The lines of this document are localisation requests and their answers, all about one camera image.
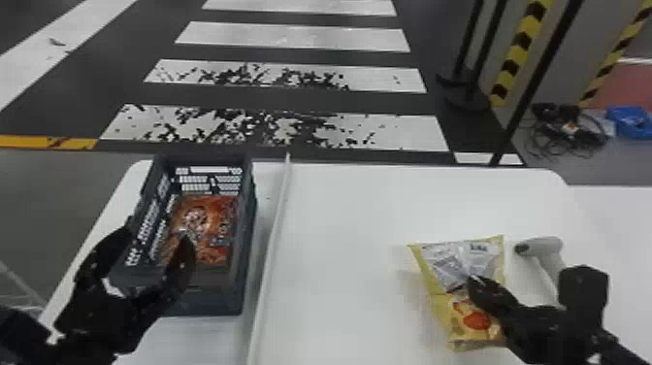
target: crosswalk marking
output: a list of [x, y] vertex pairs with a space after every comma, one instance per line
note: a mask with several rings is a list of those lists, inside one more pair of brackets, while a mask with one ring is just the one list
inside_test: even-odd
[[426, 92], [419, 71], [413, 68], [180, 59], [160, 60], [146, 82]]
[[448, 151], [435, 116], [125, 105], [101, 140]]
[[[458, 163], [486, 165], [492, 157], [492, 153], [479, 153], [479, 152], [455, 152], [455, 160]], [[521, 157], [515, 153], [507, 153], [501, 159], [503, 166], [521, 166], [523, 161]]]
[[401, 29], [191, 21], [177, 44], [409, 52]]
[[395, 16], [391, 1], [375, 0], [208, 0], [204, 10]]
[[136, 1], [83, 1], [0, 55], [0, 111]]

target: white cylindrical object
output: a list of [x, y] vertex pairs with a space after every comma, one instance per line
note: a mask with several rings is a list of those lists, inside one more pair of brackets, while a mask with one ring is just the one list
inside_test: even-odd
[[559, 273], [566, 269], [566, 264], [559, 253], [547, 254], [538, 257], [541, 267], [548, 274], [548, 277], [555, 286], [559, 287]]
[[514, 250], [521, 256], [544, 256], [561, 252], [563, 246], [558, 237], [538, 237], [521, 242]]

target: plastic basket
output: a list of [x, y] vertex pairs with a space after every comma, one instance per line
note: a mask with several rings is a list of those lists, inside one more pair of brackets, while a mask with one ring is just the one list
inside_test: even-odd
[[[169, 238], [175, 203], [186, 194], [236, 196], [237, 212], [228, 243], [231, 248], [228, 264], [224, 267], [198, 264], [188, 295], [180, 301], [186, 310], [176, 308], [171, 313], [192, 315], [195, 314], [192, 308], [202, 305], [208, 309], [197, 315], [237, 314], [242, 309], [242, 298], [238, 296], [244, 292], [257, 207], [251, 161], [244, 156], [156, 157], [141, 189], [141, 199], [127, 219], [126, 225], [135, 239], [112, 269], [111, 283], [129, 291], [161, 280], [163, 267], [157, 263], [157, 251]], [[209, 293], [212, 300], [203, 300], [204, 303], [188, 300], [197, 291]], [[194, 296], [207, 298], [207, 295]]]

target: yellow and black striped pole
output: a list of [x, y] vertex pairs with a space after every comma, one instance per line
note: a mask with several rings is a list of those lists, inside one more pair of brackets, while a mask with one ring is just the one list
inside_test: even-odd
[[625, 54], [627, 47], [632, 43], [638, 32], [640, 32], [640, 29], [643, 28], [643, 25], [645, 25], [645, 22], [649, 19], [650, 14], [652, 14], [652, 0], [644, 0], [641, 3], [640, 8], [638, 8], [636, 17], [620, 35], [616, 46], [607, 56], [606, 61], [601, 66], [597, 76], [591, 81], [586, 92], [582, 95], [582, 99], [579, 101], [580, 108], [588, 108], [591, 106], [593, 98], [596, 97], [598, 91], [600, 91], [600, 88], [604, 85], [604, 82], [606, 82], [606, 79], [611, 74], [611, 71], [613, 71], [618, 60]]
[[532, 44], [541, 32], [541, 24], [555, 0], [531, 0], [525, 15], [511, 42], [503, 67], [498, 75], [489, 96], [494, 107], [501, 107], [506, 103], [509, 92], [516, 84], [519, 71], [528, 60], [528, 53]]

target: chip bag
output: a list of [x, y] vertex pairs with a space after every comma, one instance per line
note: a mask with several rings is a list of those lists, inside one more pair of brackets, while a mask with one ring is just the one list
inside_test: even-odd
[[466, 292], [469, 276], [505, 283], [503, 236], [409, 245], [428, 290], [428, 306], [448, 333], [448, 345], [465, 351], [503, 343], [501, 325]]

